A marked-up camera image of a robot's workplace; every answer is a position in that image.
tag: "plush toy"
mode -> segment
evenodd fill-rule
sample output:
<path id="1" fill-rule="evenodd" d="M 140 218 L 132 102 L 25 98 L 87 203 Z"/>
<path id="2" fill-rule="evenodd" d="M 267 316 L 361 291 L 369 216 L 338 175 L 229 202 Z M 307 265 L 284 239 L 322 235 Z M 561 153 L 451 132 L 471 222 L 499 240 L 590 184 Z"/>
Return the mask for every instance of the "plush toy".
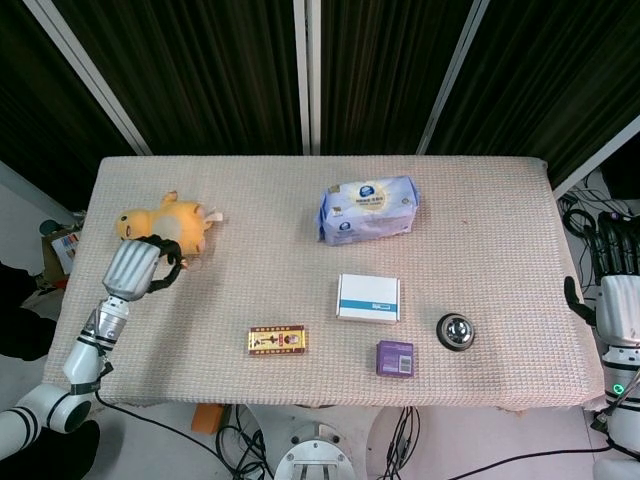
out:
<path id="1" fill-rule="evenodd" d="M 183 255 L 202 253 L 205 248 L 204 232 L 213 222 L 221 222 L 221 213 L 206 214 L 196 202 L 178 202 L 178 193 L 167 193 L 157 210 L 127 210 L 116 222 L 120 238 L 134 239 L 149 235 L 174 240 L 180 244 Z"/>

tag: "blue packaging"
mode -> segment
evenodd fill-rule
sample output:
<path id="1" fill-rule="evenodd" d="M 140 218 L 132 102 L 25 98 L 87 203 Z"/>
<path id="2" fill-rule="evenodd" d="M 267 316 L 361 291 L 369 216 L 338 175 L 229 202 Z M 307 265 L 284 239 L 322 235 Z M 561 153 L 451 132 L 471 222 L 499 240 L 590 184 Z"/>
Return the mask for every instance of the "blue packaging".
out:
<path id="1" fill-rule="evenodd" d="M 334 185 L 316 217 L 319 239 L 342 245 L 408 233 L 419 203 L 408 176 Z"/>

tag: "white box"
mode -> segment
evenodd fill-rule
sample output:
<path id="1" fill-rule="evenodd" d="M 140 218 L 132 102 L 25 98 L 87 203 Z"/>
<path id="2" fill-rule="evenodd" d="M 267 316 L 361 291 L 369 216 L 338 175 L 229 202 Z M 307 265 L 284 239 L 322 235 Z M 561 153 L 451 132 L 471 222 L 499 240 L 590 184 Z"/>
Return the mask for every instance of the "white box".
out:
<path id="1" fill-rule="evenodd" d="M 395 324 L 400 320 L 400 280 L 343 273 L 338 281 L 336 316 Z"/>

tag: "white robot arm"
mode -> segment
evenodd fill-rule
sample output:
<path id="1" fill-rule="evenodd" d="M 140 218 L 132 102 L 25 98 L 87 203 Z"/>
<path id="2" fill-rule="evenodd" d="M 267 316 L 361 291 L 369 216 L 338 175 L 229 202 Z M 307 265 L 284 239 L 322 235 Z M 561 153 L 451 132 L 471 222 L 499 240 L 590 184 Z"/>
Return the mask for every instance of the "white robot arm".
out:
<path id="1" fill-rule="evenodd" d="M 153 280 L 159 258 L 165 254 L 173 268 L 165 279 Z M 180 261 L 179 245 L 155 235 L 122 242 L 102 281 L 108 297 L 89 316 L 64 364 L 70 390 L 43 383 L 14 408 L 0 412 L 0 460 L 31 445 L 42 428 L 69 433 L 84 422 L 93 392 L 112 370 L 108 352 L 127 322 L 129 302 L 173 283 Z"/>

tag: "small purple package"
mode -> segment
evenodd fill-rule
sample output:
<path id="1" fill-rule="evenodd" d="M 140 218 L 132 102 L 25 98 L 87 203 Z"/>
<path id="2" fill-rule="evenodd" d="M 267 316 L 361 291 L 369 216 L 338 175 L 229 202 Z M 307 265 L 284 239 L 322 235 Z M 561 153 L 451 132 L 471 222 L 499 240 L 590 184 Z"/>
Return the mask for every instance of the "small purple package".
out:
<path id="1" fill-rule="evenodd" d="M 413 344 L 381 340 L 376 370 L 382 377 L 413 377 Z"/>

